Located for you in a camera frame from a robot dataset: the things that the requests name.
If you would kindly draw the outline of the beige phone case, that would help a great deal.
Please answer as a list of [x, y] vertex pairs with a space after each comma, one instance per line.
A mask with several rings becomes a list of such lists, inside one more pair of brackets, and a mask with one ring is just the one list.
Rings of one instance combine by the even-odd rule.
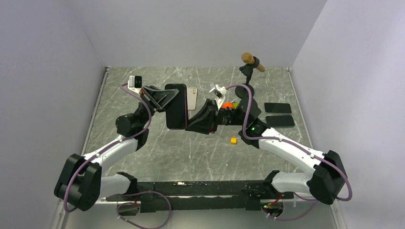
[[198, 90], [195, 87], [187, 87], [187, 104], [188, 110], [193, 111], [196, 109]]

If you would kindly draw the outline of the black smartphone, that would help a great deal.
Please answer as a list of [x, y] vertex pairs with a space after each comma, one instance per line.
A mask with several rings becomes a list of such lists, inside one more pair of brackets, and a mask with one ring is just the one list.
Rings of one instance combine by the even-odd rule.
[[291, 114], [291, 105], [288, 103], [264, 103], [266, 113], [270, 114]]

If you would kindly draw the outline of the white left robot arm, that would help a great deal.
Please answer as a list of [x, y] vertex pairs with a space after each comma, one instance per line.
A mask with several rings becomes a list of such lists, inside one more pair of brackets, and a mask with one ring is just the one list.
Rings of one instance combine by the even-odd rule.
[[102, 172], [120, 159], [141, 149], [149, 135], [149, 126], [156, 112], [166, 112], [181, 102], [181, 111], [187, 114], [187, 89], [167, 86], [121, 89], [139, 101], [133, 113], [116, 119], [117, 138], [105, 146], [83, 156], [70, 155], [61, 171], [54, 189], [54, 195], [63, 201], [65, 212], [76, 209], [89, 210], [97, 200], [119, 194], [124, 200], [132, 200], [137, 194], [137, 179], [127, 173], [102, 177]]

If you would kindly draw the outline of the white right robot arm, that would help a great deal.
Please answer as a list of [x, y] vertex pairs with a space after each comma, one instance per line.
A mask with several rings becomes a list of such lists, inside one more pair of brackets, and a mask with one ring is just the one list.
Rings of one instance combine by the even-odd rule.
[[202, 109], [188, 120], [185, 129], [213, 134], [219, 125], [242, 126], [248, 115], [246, 127], [239, 131], [241, 139], [247, 145], [274, 153], [302, 170], [301, 173], [271, 172], [263, 186], [267, 197], [276, 198], [280, 193], [296, 192], [310, 194], [327, 205], [337, 200], [348, 180], [339, 154], [332, 150], [323, 153], [287, 138], [259, 119], [261, 110], [255, 100], [251, 101], [250, 108], [247, 106], [248, 98], [235, 109], [219, 109], [215, 100], [207, 99]]

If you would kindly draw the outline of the orange blue toy car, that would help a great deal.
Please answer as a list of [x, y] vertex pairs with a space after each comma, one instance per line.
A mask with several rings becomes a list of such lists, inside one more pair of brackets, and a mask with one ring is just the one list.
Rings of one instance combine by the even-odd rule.
[[232, 103], [232, 102], [227, 102], [227, 103], [224, 103], [222, 106], [221, 106], [221, 108], [223, 108], [223, 109], [226, 109], [226, 108], [230, 108], [230, 109], [235, 109], [235, 108], [237, 108], [237, 106], [238, 106], [238, 103]]

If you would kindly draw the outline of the yellow cube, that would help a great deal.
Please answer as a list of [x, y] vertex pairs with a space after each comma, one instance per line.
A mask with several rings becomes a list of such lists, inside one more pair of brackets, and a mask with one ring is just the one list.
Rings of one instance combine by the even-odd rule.
[[232, 137], [232, 138], [230, 139], [230, 144], [236, 145], [236, 144], [237, 144], [237, 138]]

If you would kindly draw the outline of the black microphone stand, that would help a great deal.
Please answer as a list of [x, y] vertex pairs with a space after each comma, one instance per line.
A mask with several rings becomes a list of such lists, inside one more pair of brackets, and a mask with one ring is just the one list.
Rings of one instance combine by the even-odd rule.
[[[241, 66], [239, 68], [240, 72], [246, 77], [246, 82], [244, 83], [244, 85], [247, 86], [250, 89], [252, 96], [254, 96], [255, 92], [254, 92], [253, 87], [249, 84], [249, 82], [250, 82], [250, 80], [252, 78], [254, 69], [255, 68], [253, 66], [250, 66], [248, 64], [244, 64], [244, 66]], [[242, 87], [242, 86], [237, 86], [236, 87], [235, 94], [236, 94], [237, 97], [239, 97], [241, 99], [243, 99], [245, 97], [248, 97], [247, 89]]]

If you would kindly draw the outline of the wooden microphone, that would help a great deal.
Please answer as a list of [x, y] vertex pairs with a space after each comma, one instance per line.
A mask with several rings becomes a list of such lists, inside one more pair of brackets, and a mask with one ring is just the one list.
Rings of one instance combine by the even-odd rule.
[[266, 71], [265, 67], [260, 63], [259, 59], [249, 52], [244, 52], [241, 55], [241, 59], [245, 64], [253, 66], [255, 69], [262, 73]]

